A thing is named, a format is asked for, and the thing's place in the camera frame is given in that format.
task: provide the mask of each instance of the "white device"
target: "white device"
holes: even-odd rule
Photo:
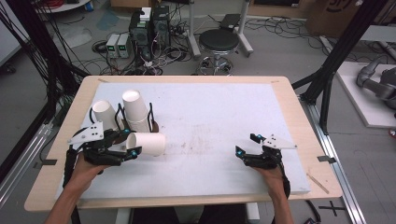
[[[142,7],[142,13],[140,14],[141,21],[149,21],[151,18],[151,7]]]
[[[119,48],[117,48],[117,43],[119,42],[120,35],[111,35],[111,37],[107,40],[106,48],[108,52],[108,57],[110,58],[118,58]]]
[[[117,43],[119,54],[121,58],[129,58],[132,51],[131,37],[128,34],[120,35],[119,42]]]
[[[82,144],[104,139],[103,122],[97,121],[81,133],[76,134],[67,141],[69,145],[79,148]]]

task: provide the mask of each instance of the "stacked paper cup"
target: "stacked paper cup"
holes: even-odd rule
[[[139,91],[130,90],[122,95],[125,117],[129,127],[137,133],[149,133],[149,111]]]
[[[95,115],[97,120],[101,120],[103,122],[103,129],[108,130],[117,130],[118,126],[116,123],[116,111],[113,106],[106,100],[97,101],[92,106],[93,114]],[[117,117],[117,122],[120,125],[120,128],[123,129],[124,126],[119,117]]]
[[[149,111],[139,91],[129,90],[122,95],[125,117],[130,128],[136,133],[130,133],[126,140],[127,148],[142,147],[142,153],[160,156],[165,150],[165,135],[149,131]]]

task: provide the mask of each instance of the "electronic equipment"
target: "electronic equipment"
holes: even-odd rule
[[[145,61],[152,60],[153,30],[151,21],[141,21],[142,10],[138,9],[131,17],[129,33],[134,47],[134,53],[140,55]]]
[[[140,11],[140,20],[149,21],[151,19],[151,7],[142,7]]]
[[[233,28],[238,24],[241,14],[227,14],[220,23],[220,29],[233,32]]]
[[[111,37],[107,40],[106,48],[108,57],[110,58],[118,58],[119,49],[117,48],[117,43],[119,42],[120,35],[111,35]]]
[[[128,34],[120,35],[117,47],[119,48],[119,54],[121,58],[129,58],[132,52],[131,37],[129,37]]]
[[[380,81],[376,82],[371,77],[379,63],[380,58],[377,58],[364,66],[358,73],[356,84],[375,93],[375,96],[384,101],[387,107],[396,109],[396,67],[383,71]]]
[[[152,15],[157,45],[163,49],[171,45],[169,30],[169,6],[155,7]]]

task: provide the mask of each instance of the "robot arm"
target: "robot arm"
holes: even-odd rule
[[[356,84],[359,87],[372,91],[379,99],[387,101],[394,97],[396,92],[394,85],[396,85],[396,83],[393,83],[392,85],[391,82],[382,81],[382,78],[381,82],[379,83],[371,80],[371,76],[375,73],[375,69],[379,63],[380,59],[377,58],[370,62],[367,66],[364,66],[358,74]],[[394,80],[394,77],[396,77],[396,70],[386,70],[382,73],[382,77],[393,77]]]

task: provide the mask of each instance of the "stool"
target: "stool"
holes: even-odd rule
[[[233,73],[233,63],[221,57],[236,51],[239,39],[236,34],[226,30],[208,30],[203,32],[199,37],[199,45],[201,49],[213,53],[213,56],[204,57],[196,69],[196,73],[200,71],[207,75],[207,69],[213,69],[213,75],[218,71],[230,76]]]

